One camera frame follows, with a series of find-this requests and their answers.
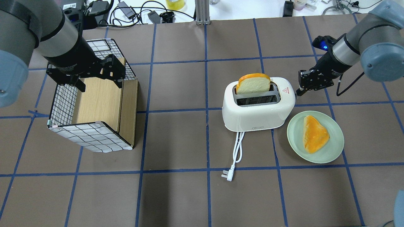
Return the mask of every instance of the barcode sticker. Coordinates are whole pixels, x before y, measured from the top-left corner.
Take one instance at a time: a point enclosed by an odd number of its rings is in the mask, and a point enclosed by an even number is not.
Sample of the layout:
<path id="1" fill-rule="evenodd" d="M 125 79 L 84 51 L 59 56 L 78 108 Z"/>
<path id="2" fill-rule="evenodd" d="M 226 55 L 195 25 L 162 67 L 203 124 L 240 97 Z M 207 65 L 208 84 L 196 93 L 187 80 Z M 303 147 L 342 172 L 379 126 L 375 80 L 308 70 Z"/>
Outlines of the barcode sticker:
<path id="1" fill-rule="evenodd" d="M 66 4 L 66 5 L 63 5 L 63 9 L 65 10 L 67 8 L 75 8 L 76 5 L 77 5 L 77 3 Z"/>

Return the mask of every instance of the plate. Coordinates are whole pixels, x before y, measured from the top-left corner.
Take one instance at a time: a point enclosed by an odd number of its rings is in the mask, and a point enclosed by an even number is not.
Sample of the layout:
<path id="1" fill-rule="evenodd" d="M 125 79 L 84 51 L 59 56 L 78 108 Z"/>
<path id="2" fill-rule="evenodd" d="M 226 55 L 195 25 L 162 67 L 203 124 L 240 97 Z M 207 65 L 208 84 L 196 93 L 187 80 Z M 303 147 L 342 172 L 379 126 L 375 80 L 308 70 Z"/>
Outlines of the plate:
<path id="1" fill-rule="evenodd" d="M 304 118 L 313 116 L 330 134 L 329 141 L 317 152 L 310 154 L 303 146 Z M 287 129 L 288 141 L 297 155 L 313 163 L 328 163 L 334 161 L 344 148 L 344 135 L 339 125 L 328 115 L 317 111 L 304 111 L 296 114 L 289 122 Z"/>

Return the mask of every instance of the brand logo on toaster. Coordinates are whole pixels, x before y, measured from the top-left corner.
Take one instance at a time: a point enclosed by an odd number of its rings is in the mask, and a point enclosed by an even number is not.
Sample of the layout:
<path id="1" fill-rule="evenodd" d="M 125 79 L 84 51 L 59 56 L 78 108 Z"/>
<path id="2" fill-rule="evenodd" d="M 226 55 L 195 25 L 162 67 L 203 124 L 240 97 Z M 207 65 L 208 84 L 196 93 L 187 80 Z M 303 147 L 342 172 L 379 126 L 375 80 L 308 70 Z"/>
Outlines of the brand logo on toaster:
<path id="1" fill-rule="evenodd" d="M 282 91 L 289 94 L 289 87 L 283 89 Z"/>

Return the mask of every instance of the white bottle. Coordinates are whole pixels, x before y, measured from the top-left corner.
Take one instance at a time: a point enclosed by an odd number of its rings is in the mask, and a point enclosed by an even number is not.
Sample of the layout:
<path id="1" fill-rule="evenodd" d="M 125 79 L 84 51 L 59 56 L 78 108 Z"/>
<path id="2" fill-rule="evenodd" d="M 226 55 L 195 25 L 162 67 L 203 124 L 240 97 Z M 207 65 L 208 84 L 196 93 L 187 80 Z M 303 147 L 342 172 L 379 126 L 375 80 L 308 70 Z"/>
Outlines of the white bottle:
<path id="1" fill-rule="evenodd" d="M 293 3 L 293 8 L 295 10 L 302 10 L 304 8 L 304 6 L 306 5 L 307 0 L 295 0 L 295 2 Z"/>

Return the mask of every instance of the metal post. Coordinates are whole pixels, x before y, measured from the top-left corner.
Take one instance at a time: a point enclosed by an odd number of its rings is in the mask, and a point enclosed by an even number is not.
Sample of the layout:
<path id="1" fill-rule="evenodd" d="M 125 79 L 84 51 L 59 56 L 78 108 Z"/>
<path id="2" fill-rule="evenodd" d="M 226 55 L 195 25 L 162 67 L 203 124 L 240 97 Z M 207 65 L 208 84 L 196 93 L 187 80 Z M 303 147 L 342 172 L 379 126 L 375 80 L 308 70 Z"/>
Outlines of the metal post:
<path id="1" fill-rule="evenodd" d="M 210 24 L 209 0 L 195 0 L 196 24 Z"/>

